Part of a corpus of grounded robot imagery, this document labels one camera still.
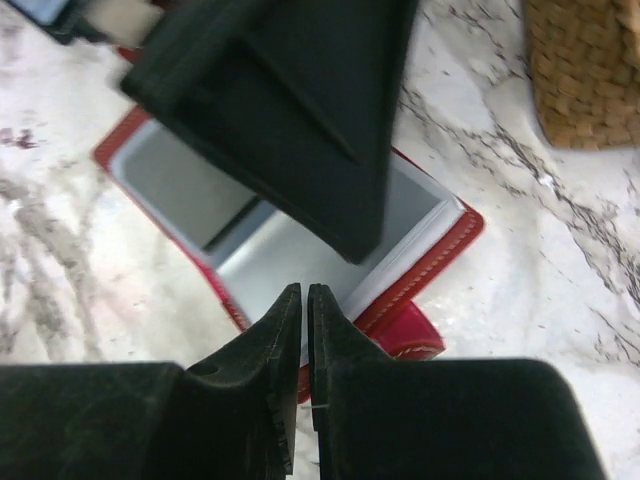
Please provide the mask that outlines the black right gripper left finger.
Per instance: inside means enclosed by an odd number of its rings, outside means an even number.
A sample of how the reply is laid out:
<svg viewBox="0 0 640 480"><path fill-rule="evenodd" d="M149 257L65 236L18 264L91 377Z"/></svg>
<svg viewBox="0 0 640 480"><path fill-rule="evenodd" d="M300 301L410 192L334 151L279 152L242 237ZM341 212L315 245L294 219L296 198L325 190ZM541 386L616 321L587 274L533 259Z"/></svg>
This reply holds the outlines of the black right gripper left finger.
<svg viewBox="0 0 640 480"><path fill-rule="evenodd" d="M282 479L293 470L301 288L190 368L1 370L5 479Z"/></svg>

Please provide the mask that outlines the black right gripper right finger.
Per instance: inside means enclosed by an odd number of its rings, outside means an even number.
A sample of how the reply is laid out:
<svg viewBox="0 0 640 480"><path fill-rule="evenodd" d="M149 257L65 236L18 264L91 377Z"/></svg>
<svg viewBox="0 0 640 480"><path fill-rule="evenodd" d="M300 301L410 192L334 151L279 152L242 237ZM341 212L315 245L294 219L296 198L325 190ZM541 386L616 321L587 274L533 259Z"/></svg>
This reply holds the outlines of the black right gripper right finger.
<svg viewBox="0 0 640 480"><path fill-rule="evenodd" d="M324 479L601 479L574 395L532 359L393 359L308 295L313 425Z"/></svg>

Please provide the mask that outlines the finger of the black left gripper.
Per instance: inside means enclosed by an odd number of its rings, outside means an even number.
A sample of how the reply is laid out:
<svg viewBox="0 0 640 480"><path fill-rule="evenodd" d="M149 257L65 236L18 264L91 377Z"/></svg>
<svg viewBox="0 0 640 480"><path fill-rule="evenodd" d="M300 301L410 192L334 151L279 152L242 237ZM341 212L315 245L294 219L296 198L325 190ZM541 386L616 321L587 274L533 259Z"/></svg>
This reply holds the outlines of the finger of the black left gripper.
<svg viewBox="0 0 640 480"><path fill-rule="evenodd" d="M182 1L122 91L361 263L380 243L414 1Z"/></svg>

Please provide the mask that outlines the red leather card holder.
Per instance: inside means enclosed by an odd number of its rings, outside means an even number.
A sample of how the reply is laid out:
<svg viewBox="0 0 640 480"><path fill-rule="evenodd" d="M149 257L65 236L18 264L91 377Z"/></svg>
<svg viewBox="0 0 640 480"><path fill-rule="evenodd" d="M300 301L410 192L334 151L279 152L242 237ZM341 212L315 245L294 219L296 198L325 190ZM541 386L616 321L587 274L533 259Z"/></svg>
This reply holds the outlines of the red leather card holder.
<svg viewBox="0 0 640 480"><path fill-rule="evenodd" d="M310 286L328 286L343 315L389 356L427 360L444 341L414 297L484 227L483 217L399 151L391 154L381 242L360 264L206 162L142 108L131 109L94 159L190 258L242 330L284 290L307 328Z"/></svg>

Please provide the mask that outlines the black leather card holder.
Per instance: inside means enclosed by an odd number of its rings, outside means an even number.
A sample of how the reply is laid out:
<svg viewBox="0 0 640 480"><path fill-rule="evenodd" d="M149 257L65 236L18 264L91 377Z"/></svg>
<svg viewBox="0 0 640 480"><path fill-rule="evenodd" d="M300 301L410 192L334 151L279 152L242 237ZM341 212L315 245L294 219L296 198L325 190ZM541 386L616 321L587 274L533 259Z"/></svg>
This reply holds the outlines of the black leather card holder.
<svg viewBox="0 0 640 480"><path fill-rule="evenodd" d="M137 46L163 14L150 1L8 0L7 4L61 44L83 38Z"/></svg>

